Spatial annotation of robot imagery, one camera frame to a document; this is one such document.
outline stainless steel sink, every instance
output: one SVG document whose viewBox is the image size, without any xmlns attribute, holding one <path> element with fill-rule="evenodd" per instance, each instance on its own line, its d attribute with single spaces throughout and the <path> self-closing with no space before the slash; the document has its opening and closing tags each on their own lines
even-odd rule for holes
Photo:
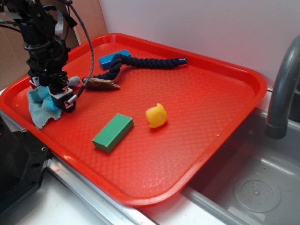
<svg viewBox="0 0 300 225">
<path fill-rule="evenodd" d="M 265 119 L 256 109 L 183 191 L 226 224 L 300 224 L 300 124 L 273 140 Z"/>
</svg>

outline sink drain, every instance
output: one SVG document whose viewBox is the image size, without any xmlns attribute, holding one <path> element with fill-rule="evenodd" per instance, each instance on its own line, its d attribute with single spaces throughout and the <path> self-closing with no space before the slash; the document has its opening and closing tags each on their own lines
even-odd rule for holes
<svg viewBox="0 0 300 225">
<path fill-rule="evenodd" d="M 234 186 L 238 203 L 252 212 L 268 212 L 278 206 L 281 199 L 277 184 L 261 175 L 251 175 L 238 180 Z"/>
</svg>

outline orange-red plastic tray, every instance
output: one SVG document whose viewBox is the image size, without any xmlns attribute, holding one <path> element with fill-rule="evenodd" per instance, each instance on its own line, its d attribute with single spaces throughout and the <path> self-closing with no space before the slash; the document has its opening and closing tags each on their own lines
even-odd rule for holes
<svg viewBox="0 0 300 225">
<path fill-rule="evenodd" d="M 72 113 L 41 130 L 28 110 L 28 76 L 2 93 L 0 108 L 124 204 L 155 204 L 179 192 L 266 93 L 262 76 L 247 68 L 123 34 L 92 42 L 95 75 L 103 73 L 97 58 L 123 49 L 138 58 L 187 57 L 188 64 L 170 70 L 123 66 L 115 79 L 120 90 L 86 90 Z M 71 51 L 64 70 L 69 77 L 86 77 L 90 58 L 85 43 Z M 168 121 L 151 129 L 145 111 L 157 103 L 165 107 Z M 108 154 L 92 139 L 117 113 L 132 117 L 135 125 Z"/>
</svg>

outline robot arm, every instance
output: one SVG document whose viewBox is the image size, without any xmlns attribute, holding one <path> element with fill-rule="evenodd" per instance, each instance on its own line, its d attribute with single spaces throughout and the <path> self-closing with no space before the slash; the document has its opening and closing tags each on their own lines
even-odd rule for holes
<svg viewBox="0 0 300 225">
<path fill-rule="evenodd" d="M 40 0 L 0 0 L 0 12 L 5 10 L 4 7 L 8 9 L 6 15 L 20 28 L 24 49 L 30 55 L 26 61 L 30 67 L 30 83 L 33 87 L 48 86 L 54 105 L 65 112 L 73 111 L 75 102 L 67 103 L 73 91 L 67 86 L 67 72 L 62 71 L 70 49 L 55 34 L 57 21 L 48 12 L 60 10 L 54 6 L 42 6 Z M 71 28 L 76 25 L 68 14 L 63 15 Z"/>
</svg>

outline green foam block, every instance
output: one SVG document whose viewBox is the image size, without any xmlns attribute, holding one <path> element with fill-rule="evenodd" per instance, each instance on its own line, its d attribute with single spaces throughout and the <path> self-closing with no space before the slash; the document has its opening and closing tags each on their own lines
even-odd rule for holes
<svg viewBox="0 0 300 225">
<path fill-rule="evenodd" d="M 93 139 L 94 146 L 111 152 L 120 140 L 133 127 L 133 120 L 128 116 L 117 114 Z"/>
</svg>

